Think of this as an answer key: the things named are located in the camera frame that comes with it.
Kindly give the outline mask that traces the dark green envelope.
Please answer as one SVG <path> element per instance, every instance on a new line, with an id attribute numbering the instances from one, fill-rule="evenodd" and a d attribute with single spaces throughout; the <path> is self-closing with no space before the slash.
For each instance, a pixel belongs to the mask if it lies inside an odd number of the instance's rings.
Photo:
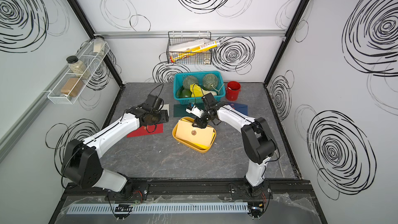
<path id="1" fill-rule="evenodd" d="M 195 118 L 194 114 L 186 112 L 187 105 L 175 104 L 173 106 L 173 117 L 191 117 Z"/>

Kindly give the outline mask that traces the beige envelope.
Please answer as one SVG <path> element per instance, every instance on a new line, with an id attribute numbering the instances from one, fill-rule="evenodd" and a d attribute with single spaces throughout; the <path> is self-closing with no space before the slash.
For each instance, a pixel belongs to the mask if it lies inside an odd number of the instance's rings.
<path id="1" fill-rule="evenodd" d="M 185 120 L 179 120 L 176 137 L 180 140 L 184 140 L 194 144 L 195 141 L 202 140 L 206 137 L 211 137 L 214 133 L 213 127 L 206 127 L 205 129 L 200 129 L 192 126 L 191 122 Z"/>

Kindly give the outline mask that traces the navy blue envelope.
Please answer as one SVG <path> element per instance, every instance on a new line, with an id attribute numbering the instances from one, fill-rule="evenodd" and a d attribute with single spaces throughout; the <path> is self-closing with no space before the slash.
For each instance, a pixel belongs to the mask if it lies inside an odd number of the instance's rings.
<path id="1" fill-rule="evenodd" d="M 227 104 L 241 114 L 248 116 L 248 105 L 234 102 L 227 102 Z"/>

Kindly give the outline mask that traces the yellow storage box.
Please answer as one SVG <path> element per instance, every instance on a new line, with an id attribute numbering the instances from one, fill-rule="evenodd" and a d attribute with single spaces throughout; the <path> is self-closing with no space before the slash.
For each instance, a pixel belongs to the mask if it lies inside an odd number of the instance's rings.
<path id="1" fill-rule="evenodd" d="M 185 120 L 185 121 L 188 121 L 188 122 L 191 122 L 191 123 L 194 122 L 194 119 L 191 118 L 191 117 L 183 117 L 183 118 L 181 118 L 181 119 L 179 119 L 179 120 Z M 197 152 L 199 152 L 199 153 L 206 153 L 206 152 L 208 152 L 208 151 L 210 150 L 211 147 L 210 147 L 209 149 L 201 149 L 200 147 L 196 146 L 195 144 L 191 144 L 190 142 L 187 142 L 187 141 L 178 139 L 178 138 L 176 137 L 177 125 L 178 125 L 178 122 L 177 122 L 177 124 L 175 125 L 175 127 L 174 127 L 174 129 L 173 129 L 173 131 L 172 131 L 173 138 L 174 138 L 177 142 L 179 142 L 179 143 L 181 143 L 181 144 L 184 144 L 184 145 L 186 145 L 187 147 L 189 147 L 189 148 L 191 148 L 191 149 L 193 149 L 193 150 L 195 150 L 195 151 L 197 151 Z"/>

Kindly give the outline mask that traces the yellow envelope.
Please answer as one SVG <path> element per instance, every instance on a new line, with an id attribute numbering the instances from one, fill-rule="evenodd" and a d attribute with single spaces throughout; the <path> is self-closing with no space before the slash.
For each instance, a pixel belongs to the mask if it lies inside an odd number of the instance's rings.
<path id="1" fill-rule="evenodd" d="M 206 137 L 206 138 L 203 138 L 202 140 L 195 141 L 194 144 L 196 146 L 200 147 L 201 149 L 209 149 L 212 146 L 215 137 L 216 137 L 216 134 L 213 133 L 211 137 Z"/>

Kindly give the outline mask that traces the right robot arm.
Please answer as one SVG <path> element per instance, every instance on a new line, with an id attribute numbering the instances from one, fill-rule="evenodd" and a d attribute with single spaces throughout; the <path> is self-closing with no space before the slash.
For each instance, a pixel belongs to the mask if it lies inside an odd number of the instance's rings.
<path id="1" fill-rule="evenodd" d="M 267 121 L 264 118 L 246 116 L 226 102 L 217 101 L 211 93 L 204 95 L 202 101 L 204 110 L 193 103 L 188 104 L 186 108 L 187 113 L 195 115 L 192 125 L 203 129 L 210 121 L 219 120 L 239 131 L 249 158 L 245 179 L 252 188 L 262 185 L 266 167 L 271 162 L 274 152 L 278 150 Z"/>

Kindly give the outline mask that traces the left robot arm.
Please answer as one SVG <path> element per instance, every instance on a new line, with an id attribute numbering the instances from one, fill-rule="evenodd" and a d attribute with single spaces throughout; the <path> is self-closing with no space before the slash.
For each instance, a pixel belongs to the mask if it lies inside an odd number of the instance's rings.
<path id="1" fill-rule="evenodd" d="M 149 94 L 144 103 L 125 110 L 120 118 L 98 133 L 83 140 L 71 140 L 64 153 L 61 175 L 82 189 L 102 188 L 123 195 L 131 195 L 131 180 L 102 167 L 103 155 L 129 133 L 143 127 L 167 123 L 168 110 L 164 100 Z"/>

